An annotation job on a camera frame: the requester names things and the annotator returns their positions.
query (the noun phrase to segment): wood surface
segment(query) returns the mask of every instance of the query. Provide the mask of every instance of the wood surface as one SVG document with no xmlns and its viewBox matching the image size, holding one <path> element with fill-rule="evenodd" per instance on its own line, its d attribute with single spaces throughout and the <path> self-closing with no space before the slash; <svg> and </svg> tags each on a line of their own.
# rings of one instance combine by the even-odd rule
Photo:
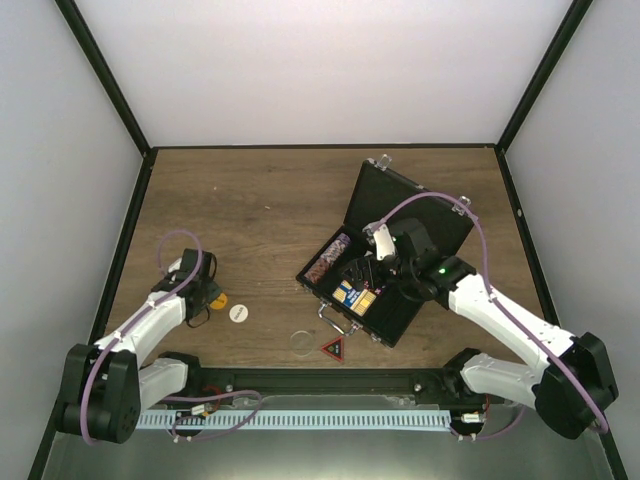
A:
<svg viewBox="0 0 640 480">
<path fill-rule="evenodd" d="M 492 283 L 540 315 L 492 149 L 185 149 L 158 154 L 107 331 L 126 320 L 158 281 L 158 241 L 171 230 L 188 229 L 218 257 L 216 280 L 229 303 L 198 329 L 174 329 L 154 355 L 180 351 L 197 355 L 205 366 L 439 367 L 474 347 L 514 359 L 482 329 L 434 302 L 393 349 L 358 332 L 345 341 L 343 364 L 319 351 L 336 332 L 317 317 L 318 300 L 295 275 L 342 224 L 361 162 L 382 153 L 393 157 L 391 168 L 428 189 L 471 198 L 487 235 Z M 169 240 L 165 263 L 191 245 L 188 237 Z M 459 255 L 480 267 L 476 232 Z M 249 316 L 236 324 L 229 308 L 238 303 Z M 305 357 L 290 347 L 299 330 L 315 339 L 316 349 Z"/>
</svg>

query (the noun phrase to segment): round white token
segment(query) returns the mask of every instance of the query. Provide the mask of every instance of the round white token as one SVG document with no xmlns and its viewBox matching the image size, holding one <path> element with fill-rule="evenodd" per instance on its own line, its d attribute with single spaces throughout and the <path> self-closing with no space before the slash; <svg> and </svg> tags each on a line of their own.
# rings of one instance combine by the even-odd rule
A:
<svg viewBox="0 0 640 480">
<path fill-rule="evenodd" d="M 234 305 L 229 310 L 229 318 L 236 323 L 244 322 L 248 316 L 249 310 L 244 305 Z"/>
</svg>

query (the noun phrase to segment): warning triangle sign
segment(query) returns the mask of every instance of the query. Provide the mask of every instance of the warning triangle sign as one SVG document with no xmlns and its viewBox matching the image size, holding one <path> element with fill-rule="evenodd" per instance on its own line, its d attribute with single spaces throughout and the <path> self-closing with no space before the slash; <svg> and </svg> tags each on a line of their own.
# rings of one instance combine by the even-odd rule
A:
<svg viewBox="0 0 640 480">
<path fill-rule="evenodd" d="M 340 336 L 335 340 L 331 340 L 329 343 L 320 347 L 324 353 L 329 355 L 334 360 L 338 360 L 340 363 L 344 361 L 344 337 Z"/>
</svg>

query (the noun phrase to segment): white wall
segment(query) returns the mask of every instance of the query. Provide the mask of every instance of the white wall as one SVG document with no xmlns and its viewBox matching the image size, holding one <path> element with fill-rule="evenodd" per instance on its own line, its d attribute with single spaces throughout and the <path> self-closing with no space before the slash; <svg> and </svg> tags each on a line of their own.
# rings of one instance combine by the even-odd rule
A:
<svg viewBox="0 0 640 480">
<path fill-rule="evenodd" d="M 507 152 L 560 320 L 607 344 L 640 478 L 640 3 L 596 1 Z"/>
<path fill-rule="evenodd" d="M 0 465 L 27 478 L 140 156 L 53 1 L 0 6 Z"/>
<path fill-rule="evenodd" d="M 496 142 L 570 0 L 78 0 L 152 145 Z"/>
</svg>

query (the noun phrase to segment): yellow disc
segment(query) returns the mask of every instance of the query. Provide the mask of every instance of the yellow disc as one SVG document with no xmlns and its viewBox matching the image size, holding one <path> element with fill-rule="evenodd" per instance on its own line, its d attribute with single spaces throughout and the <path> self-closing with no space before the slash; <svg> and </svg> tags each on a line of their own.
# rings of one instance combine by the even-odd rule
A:
<svg viewBox="0 0 640 480">
<path fill-rule="evenodd" d="M 209 304 L 209 306 L 214 310 L 222 310 L 227 304 L 227 300 L 227 296 L 224 293 L 221 293 L 218 298 Z"/>
</svg>

